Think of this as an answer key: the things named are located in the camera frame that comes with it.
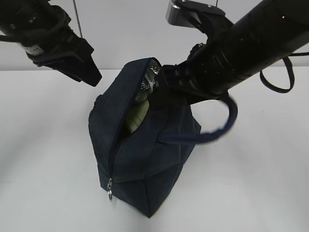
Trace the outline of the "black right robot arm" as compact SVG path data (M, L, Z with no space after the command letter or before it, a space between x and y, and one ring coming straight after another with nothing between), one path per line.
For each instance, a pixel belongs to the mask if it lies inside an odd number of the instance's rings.
M264 0L238 22L221 9L190 0L172 0L168 22L207 35L186 61L163 66L150 96L153 109L221 100L245 81L309 42L306 0Z

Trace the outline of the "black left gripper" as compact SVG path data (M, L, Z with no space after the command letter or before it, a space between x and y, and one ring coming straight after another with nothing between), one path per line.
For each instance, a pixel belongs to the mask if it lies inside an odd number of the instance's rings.
M102 79L92 53L94 48L70 27L68 14L21 16L20 46L37 66L53 68L71 79L97 86Z

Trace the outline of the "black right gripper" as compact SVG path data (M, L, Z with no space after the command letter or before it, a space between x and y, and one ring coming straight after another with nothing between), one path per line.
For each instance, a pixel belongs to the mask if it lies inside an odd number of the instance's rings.
M221 42L197 44L184 62L162 66L151 110L221 98L232 88L230 48Z

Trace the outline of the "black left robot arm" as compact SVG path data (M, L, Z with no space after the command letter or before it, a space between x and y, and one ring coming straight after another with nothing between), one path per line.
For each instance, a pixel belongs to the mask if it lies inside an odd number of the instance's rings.
M102 75L94 48L70 27L71 17L47 0L2 0L1 42L16 43L38 67L56 70L77 82L95 87Z

